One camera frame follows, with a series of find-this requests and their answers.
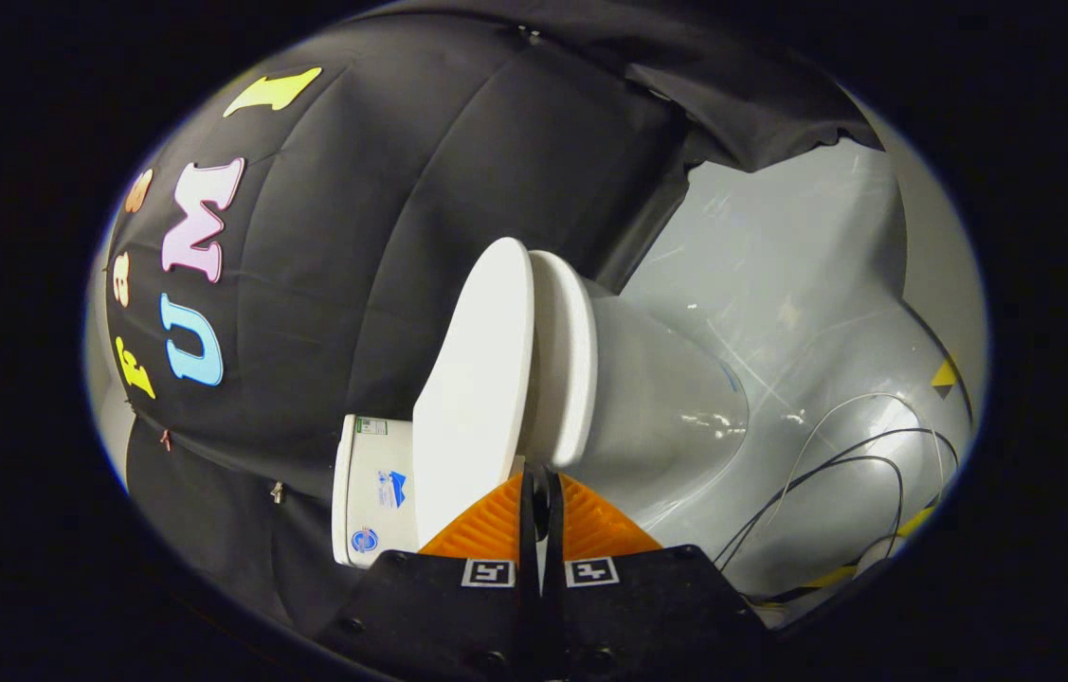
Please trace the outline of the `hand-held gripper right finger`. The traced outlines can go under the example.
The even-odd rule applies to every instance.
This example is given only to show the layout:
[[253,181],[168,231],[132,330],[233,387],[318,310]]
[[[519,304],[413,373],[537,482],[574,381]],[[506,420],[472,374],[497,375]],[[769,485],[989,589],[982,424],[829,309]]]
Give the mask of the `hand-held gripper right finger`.
[[768,630],[701,548],[664,548],[548,476],[543,639],[551,681],[759,681]]

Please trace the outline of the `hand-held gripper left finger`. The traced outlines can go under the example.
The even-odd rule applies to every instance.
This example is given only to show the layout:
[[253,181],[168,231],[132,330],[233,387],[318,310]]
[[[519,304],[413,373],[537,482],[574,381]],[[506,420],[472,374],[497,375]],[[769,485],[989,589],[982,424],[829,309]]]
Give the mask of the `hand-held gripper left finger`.
[[511,476],[418,551],[386,551],[318,634],[331,653],[400,681],[531,681],[541,673],[537,472]]

